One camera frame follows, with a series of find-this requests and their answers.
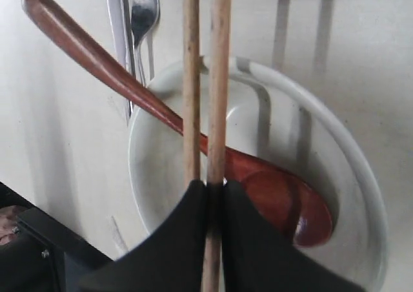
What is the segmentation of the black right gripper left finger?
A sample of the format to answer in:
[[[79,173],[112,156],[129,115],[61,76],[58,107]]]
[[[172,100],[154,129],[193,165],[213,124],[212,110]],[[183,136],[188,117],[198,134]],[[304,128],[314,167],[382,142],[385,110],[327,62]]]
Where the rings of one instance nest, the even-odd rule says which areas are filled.
[[[168,218],[122,258],[84,276],[81,291],[200,291],[208,191],[190,182]]]

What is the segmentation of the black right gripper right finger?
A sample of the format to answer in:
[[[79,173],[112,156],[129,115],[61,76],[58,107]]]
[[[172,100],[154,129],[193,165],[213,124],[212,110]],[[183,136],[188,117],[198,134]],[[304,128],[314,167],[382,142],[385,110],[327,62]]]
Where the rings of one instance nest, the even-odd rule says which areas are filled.
[[[225,291],[362,291],[283,238],[253,206],[239,182],[223,188]]]

